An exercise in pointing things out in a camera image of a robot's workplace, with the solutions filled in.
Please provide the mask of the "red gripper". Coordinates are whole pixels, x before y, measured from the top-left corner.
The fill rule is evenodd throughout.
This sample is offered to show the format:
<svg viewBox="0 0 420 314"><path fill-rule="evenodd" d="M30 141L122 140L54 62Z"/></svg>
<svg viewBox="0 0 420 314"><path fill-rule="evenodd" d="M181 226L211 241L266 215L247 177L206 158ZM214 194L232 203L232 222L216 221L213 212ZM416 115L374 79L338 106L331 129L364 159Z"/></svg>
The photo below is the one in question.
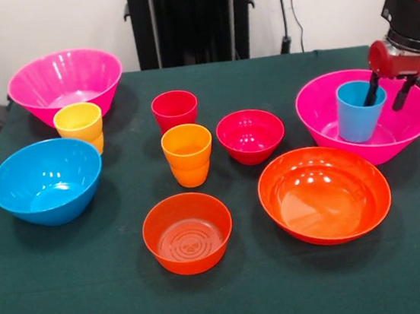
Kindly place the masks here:
<svg viewBox="0 0 420 314"><path fill-rule="evenodd" d="M369 88L363 106L373 106L379 89L379 78L399 78L403 83L393 101L392 110L400 111L404 107L409 91L415 86L420 76L420 54L400 50L387 41L373 42L368 53L370 70Z"/></svg>

